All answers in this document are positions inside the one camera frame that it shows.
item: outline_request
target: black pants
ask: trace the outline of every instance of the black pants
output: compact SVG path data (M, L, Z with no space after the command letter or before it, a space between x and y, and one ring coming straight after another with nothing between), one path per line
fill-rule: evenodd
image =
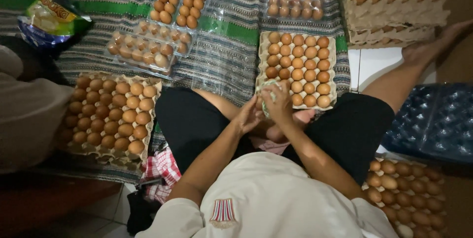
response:
M156 118L181 174L230 123L205 98L184 87L169 88L162 93L156 102ZM333 109L310 123L305 134L362 185L393 119L394 112L384 101L346 93ZM255 151L245 135L234 158ZM292 145L282 156L303 166Z

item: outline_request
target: hand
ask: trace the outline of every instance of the hand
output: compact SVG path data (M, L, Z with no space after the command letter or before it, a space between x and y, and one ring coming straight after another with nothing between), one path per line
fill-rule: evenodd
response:
M261 90L261 97L263 98L266 109L271 119L277 124L287 124L293 122L292 120L292 98L289 96L289 87L285 83L278 83L282 89L276 84L268 85ZM276 95L276 100L273 102L271 92Z
M256 109L257 96L254 95L243 107L239 114L232 120L232 124L238 129L240 136L253 130L264 118L263 112Z

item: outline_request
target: snack bag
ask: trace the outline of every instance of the snack bag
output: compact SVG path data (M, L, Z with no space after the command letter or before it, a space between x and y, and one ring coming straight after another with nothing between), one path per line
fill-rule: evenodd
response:
M57 48L91 23L68 0L35 0L18 17L21 36L39 50Z

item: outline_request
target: white shirt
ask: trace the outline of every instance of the white shirt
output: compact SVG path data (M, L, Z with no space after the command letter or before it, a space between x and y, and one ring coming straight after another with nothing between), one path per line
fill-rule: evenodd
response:
M215 213L216 205L216 211L224 208L222 213ZM230 221L222 222L222 214ZM151 227L135 237L398 236L382 210L364 199L349 200L333 187L309 178L291 160L256 152L239 157L222 171L205 194L200 209L189 199L171 199L159 209Z
M17 81L21 59L0 45L0 174L34 166L52 141L74 89L46 79Z

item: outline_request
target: bare foot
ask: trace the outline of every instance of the bare foot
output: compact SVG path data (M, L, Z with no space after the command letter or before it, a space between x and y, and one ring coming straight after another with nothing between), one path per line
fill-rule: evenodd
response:
M454 23L446 27L440 35L431 41L420 41L409 45L402 50L405 62L417 64L419 60L433 61L447 49L452 48L453 44L461 35L471 32L473 27L473 19Z
M310 119L314 117L316 111L313 109L298 111L292 114L294 122L301 128L304 129L305 126L310 122ZM278 144L287 142L287 138L282 133L281 129L277 126L271 126L266 132L266 137Z

